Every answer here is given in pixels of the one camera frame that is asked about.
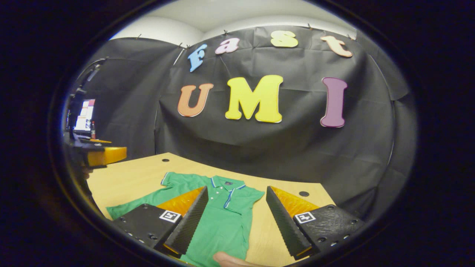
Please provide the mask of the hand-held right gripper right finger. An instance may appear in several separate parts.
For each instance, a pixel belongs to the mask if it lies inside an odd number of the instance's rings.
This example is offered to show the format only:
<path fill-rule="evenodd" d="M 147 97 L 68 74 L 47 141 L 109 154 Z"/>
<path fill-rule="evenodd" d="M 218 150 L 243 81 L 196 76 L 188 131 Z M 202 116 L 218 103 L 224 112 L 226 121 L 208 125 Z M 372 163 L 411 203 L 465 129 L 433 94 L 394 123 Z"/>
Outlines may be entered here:
<path fill-rule="evenodd" d="M 295 260 L 328 254 L 348 243 L 365 225 L 336 205 L 319 207 L 274 186 L 267 187 L 266 202 Z"/>

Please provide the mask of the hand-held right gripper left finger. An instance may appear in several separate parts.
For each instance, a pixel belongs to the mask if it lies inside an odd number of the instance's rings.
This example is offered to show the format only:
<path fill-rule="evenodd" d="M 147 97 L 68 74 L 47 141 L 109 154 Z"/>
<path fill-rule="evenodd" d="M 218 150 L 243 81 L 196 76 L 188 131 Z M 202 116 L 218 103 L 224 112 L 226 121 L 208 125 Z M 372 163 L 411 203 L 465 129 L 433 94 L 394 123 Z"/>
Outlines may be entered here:
<path fill-rule="evenodd" d="M 112 223 L 139 243 L 179 257 L 186 254 L 208 200 L 203 186 L 160 205 L 141 204 Z"/>

